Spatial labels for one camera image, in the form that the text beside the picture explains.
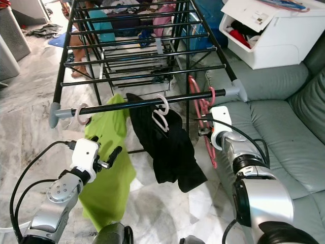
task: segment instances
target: leather sofa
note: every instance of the leather sofa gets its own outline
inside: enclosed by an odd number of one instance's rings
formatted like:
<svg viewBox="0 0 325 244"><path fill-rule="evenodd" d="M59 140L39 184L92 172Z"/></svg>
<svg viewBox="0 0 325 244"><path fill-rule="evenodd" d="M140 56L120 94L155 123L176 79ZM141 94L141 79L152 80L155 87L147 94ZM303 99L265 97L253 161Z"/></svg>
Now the leather sofa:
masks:
<svg viewBox="0 0 325 244"><path fill-rule="evenodd" d="M221 97L215 106L228 108L233 126L253 139L265 140L271 169L293 200L294 226L325 243L325 33L299 65L252 70L230 50L225 54L249 101ZM202 55L194 56L192 64ZM212 53L197 66L220 63ZM215 89L231 86L224 69L195 76L201 90L208 90L209 85ZM185 92L184 82L179 84ZM231 166L221 152L217 163L216 172L233 203Z"/></svg>

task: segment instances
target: marble floor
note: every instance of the marble floor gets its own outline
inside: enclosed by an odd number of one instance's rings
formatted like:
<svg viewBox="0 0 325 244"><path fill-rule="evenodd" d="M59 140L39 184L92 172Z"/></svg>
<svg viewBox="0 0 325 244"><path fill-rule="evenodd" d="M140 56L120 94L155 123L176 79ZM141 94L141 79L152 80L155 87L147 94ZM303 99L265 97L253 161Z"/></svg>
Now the marble floor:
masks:
<svg viewBox="0 0 325 244"><path fill-rule="evenodd" d="M62 48L49 46L47 40L35 37L28 37L27 41L31 54L19 61L20 75L6 80L9 86L0 89L0 227L10 227L11 192L27 163L53 141L83 137L84 128L74 119L61 120L55 129L48 125L49 105L53 99ZM71 71L67 70L65 82L72 80ZM132 91L143 94L166 88L166 84L160 84L116 89L114 92L125 94ZM112 96L107 84L100 84L99 90L103 101ZM179 94L176 81L172 83L170 91L166 92L166 95L175 94ZM96 104L91 86L63 89L63 108L76 107L84 102ZM173 109L184 117L182 104L173 105ZM141 149L130 121L127 124L127 148ZM158 184L152 168L152 158L146 152L131 155L137 176L131 184L126 212L121 222L133 228L136 244L176 244L180 238L190 234L206 244L221 243L226 226L234 218L231 204L209 162L204 141L196 137L197 124L190 125L197 162L208 178L206 183L196 189L182 193L176 183ZM27 173L18 196L32 182L58 176L68 168L70 161L71 152L65 147L57 146L50 150ZM31 219L44 199L47 186L48 184L36 186L26 196L21 206L20 223ZM95 236L95 228L89 219L82 216L82 205L78 203L70 213L60 243L86 244L91 243ZM14 234L0 233L0 243L16 243ZM243 232L237 224L230 231L227 243L245 243Z"/></svg>

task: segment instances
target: white plastic box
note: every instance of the white plastic box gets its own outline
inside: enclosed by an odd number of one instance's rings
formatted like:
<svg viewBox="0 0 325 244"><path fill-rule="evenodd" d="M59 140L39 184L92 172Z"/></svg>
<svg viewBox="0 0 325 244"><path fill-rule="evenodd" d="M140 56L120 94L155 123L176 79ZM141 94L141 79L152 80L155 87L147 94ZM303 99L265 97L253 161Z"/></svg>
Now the white plastic box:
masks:
<svg viewBox="0 0 325 244"><path fill-rule="evenodd" d="M314 0L299 2L310 11L288 11L257 0L229 0L221 9L224 16L219 26L228 37L228 48L252 69L300 64L325 29L325 4ZM256 32L264 29L252 49L225 30L235 19Z"/></svg>

